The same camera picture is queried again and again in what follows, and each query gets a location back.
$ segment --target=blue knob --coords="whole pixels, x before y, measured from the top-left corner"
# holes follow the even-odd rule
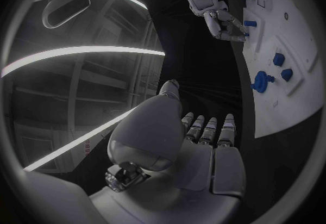
[[[282,71],[281,76],[284,80],[287,82],[290,80],[290,78],[293,76],[293,71],[292,69],[285,69]]]
[[[247,27],[256,27],[257,22],[256,21],[244,21],[244,25]]]
[[[259,71],[255,77],[255,83],[250,85],[250,88],[263,93],[267,89],[268,82],[274,83],[275,77],[268,76],[264,71]]]
[[[282,64],[284,63],[284,60],[285,60],[284,55],[282,55],[280,53],[276,53],[275,57],[273,59],[273,63],[274,63],[274,65],[282,66]]]

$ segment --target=blue component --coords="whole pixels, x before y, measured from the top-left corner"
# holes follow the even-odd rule
[[[285,69],[282,71],[281,76],[284,80],[286,80],[287,82],[290,80],[290,78],[293,75],[293,71],[292,69]]]
[[[274,65],[282,66],[282,64],[284,63],[284,60],[285,60],[284,55],[282,55],[280,53],[276,53],[275,57],[273,59],[273,63],[274,63]]]
[[[255,77],[255,83],[251,84],[250,88],[263,93],[267,89],[268,82],[274,83],[275,77],[268,76],[264,71],[259,71]]]
[[[257,22],[256,21],[244,21],[244,25],[247,27],[256,27]]]

